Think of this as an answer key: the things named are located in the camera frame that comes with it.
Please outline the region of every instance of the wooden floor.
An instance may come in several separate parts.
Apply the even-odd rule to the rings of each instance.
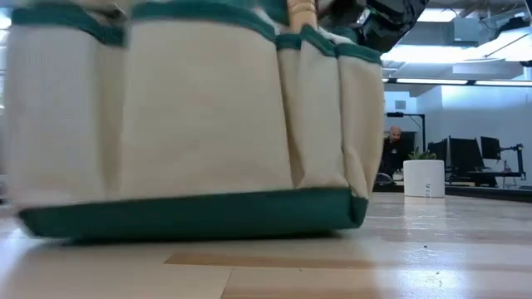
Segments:
[[[532,298],[532,204],[376,194],[330,236],[72,245],[0,209],[2,299]]]

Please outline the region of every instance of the white planter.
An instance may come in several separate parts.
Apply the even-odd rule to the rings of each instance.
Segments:
[[[441,160],[410,160],[403,163],[405,195],[443,198],[446,195],[446,172]]]

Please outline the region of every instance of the man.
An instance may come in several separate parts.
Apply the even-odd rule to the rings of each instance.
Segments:
[[[402,162],[406,160],[408,153],[401,140],[401,128],[390,128],[388,137],[384,139],[382,161],[379,172],[393,176],[398,169],[402,169]]]

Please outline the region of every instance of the potted plant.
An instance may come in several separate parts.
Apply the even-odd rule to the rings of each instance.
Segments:
[[[445,165],[436,160],[436,154],[420,153],[416,148],[403,162],[405,195],[423,198],[445,197]]]

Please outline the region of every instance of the black monitor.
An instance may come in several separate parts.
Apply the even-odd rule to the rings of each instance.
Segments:
[[[451,165],[458,173],[476,171],[484,167],[484,161],[480,154],[479,144],[476,139],[458,139],[449,137],[451,150]]]
[[[447,138],[440,142],[431,142],[428,146],[428,149],[431,153],[436,154],[436,159],[442,160],[444,162],[447,161]]]
[[[500,142],[496,138],[480,137],[482,158],[500,160]]]

